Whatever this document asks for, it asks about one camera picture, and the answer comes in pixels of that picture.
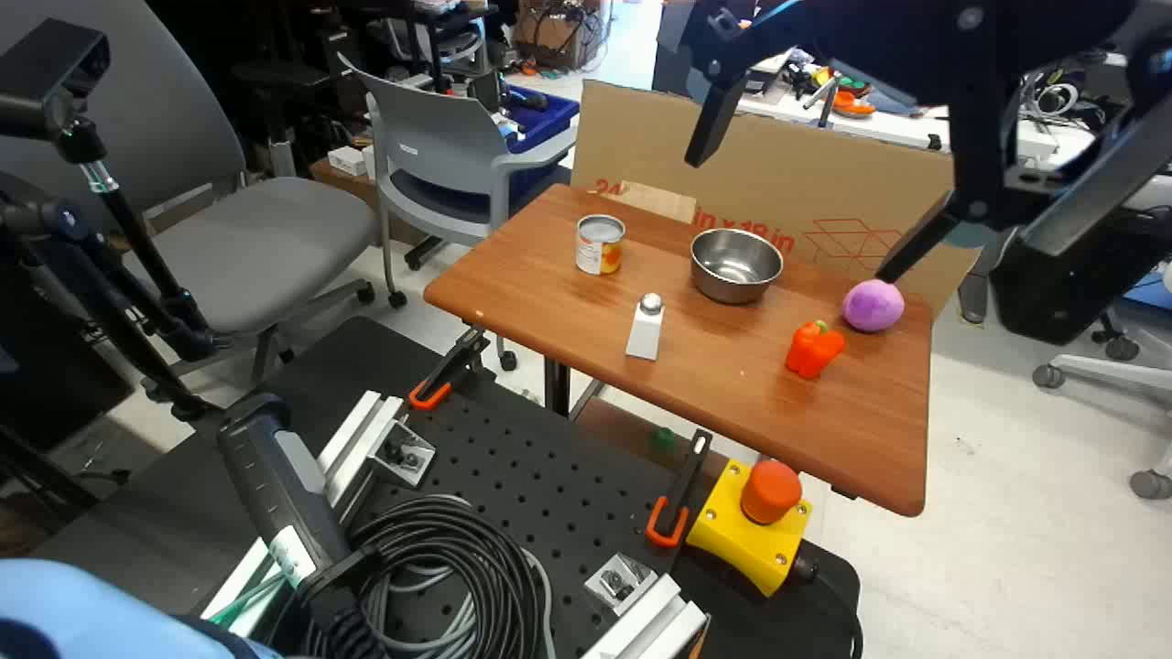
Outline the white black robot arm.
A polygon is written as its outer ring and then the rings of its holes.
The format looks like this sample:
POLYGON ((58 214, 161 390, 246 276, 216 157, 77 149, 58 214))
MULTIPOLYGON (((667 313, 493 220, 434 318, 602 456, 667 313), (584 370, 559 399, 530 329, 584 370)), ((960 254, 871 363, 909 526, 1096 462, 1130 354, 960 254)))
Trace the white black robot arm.
MULTIPOLYGON (((724 141, 747 71, 787 49, 845 63, 871 82, 948 109, 951 197, 880 265, 896 281, 956 224, 989 224, 1007 193, 1007 109, 1024 74, 1097 49, 1138 0, 779 0, 741 21, 700 0, 689 20, 693 63, 705 78, 685 161, 700 168, 724 141)), ((1024 224, 1024 246, 1067 254, 1138 193, 1172 154, 1167 31, 1127 55, 1130 109, 1097 157, 1024 224)))

